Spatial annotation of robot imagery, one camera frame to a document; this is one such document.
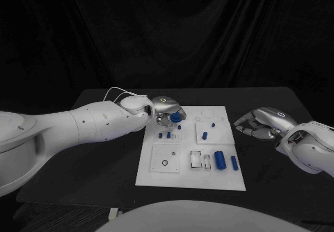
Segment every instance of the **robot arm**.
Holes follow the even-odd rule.
[[[241,126],[245,122],[252,129]],[[298,125],[288,114],[269,107],[249,112],[235,126],[246,135],[265,141],[281,135],[277,150],[294,164],[308,173],[326,171],[334,177],[334,128],[314,121]]]
[[[0,112],[0,196],[16,190],[55,154],[66,148],[110,141],[144,128],[157,116],[176,126],[169,115],[183,112],[169,97],[157,103],[147,96],[130,96],[120,103],[101,101],[46,115]]]

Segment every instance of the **table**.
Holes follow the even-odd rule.
[[[311,115],[287,87],[207,89],[127,89],[150,98],[170,96],[180,105],[225,105],[229,121],[271,106],[298,123]],[[107,89],[87,89],[74,109],[104,99]],[[120,92],[111,91],[107,100]],[[171,200],[232,204],[282,219],[334,221],[334,178],[304,172],[264,142],[232,130],[246,192],[135,186],[144,130],[102,143],[62,151],[23,186],[19,202],[88,204],[137,208]]]

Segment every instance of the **white board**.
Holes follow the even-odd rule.
[[[146,126],[135,185],[246,191],[242,177],[242,167],[235,150],[231,123],[225,106],[183,106],[183,110],[187,114],[187,119],[179,123],[179,125],[182,125],[180,130],[177,129],[177,127],[166,128],[157,125],[157,122],[154,120]],[[210,138],[210,133],[213,133],[213,131],[207,131],[207,141],[205,143],[197,142],[197,138],[202,138],[202,135],[197,136],[196,132],[196,123],[199,122],[202,122],[202,126],[199,127],[202,129],[222,129],[222,133],[216,131],[216,138],[223,137],[225,139],[223,141],[219,140],[219,144],[218,141],[212,141],[213,137]],[[170,142],[166,142],[166,139],[163,139],[160,142],[160,139],[157,139],[159,133],[161,132],[166,135],[169,131],[171,132],[170,134],[180,134],[182,139],[177,138],[177,140],[171,141],[170,138]],[[166,145],[180,146],[179,172],[156,172],[151,170],[151,162],[156,159],[156,154],[153,154],[156,153],[153,150],[154,145],[163,145],[163,147]],[[202,153],[200,159],[203,168],[192,168],[192,151],[200,151]],[[225,153],[226,169],[223,170],[219,170],[216,167],[216,151],[222,151]],[[239,166],[238,171],[233,170],[231,161],[232,156],[236,157],[236,162]]]

